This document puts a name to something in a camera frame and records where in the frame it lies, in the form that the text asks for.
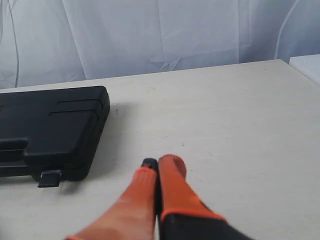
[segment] white curtain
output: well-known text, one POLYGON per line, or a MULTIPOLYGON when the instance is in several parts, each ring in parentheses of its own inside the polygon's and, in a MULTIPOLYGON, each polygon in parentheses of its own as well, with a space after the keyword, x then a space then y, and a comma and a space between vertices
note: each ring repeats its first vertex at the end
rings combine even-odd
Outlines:
POLYGON ((320 0, 0 0, 0 88, 288 62, 320 54, 319 12, 320 0))

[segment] white table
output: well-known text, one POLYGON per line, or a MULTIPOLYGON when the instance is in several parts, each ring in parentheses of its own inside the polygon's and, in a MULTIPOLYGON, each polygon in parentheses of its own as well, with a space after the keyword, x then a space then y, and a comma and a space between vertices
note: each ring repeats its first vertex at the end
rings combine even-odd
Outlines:
POLYGON ((320 86, 320 54, 294 56, 290 58, 289 64, 320 86))
POLYGON ((6 89, 104 85, 89 176, 39 189, 0 178, 0 239, 57 240, 122 193, 145 157, 180 155, 203 201, 259 240, 320 236, 320 87, 280 60, 6 89))

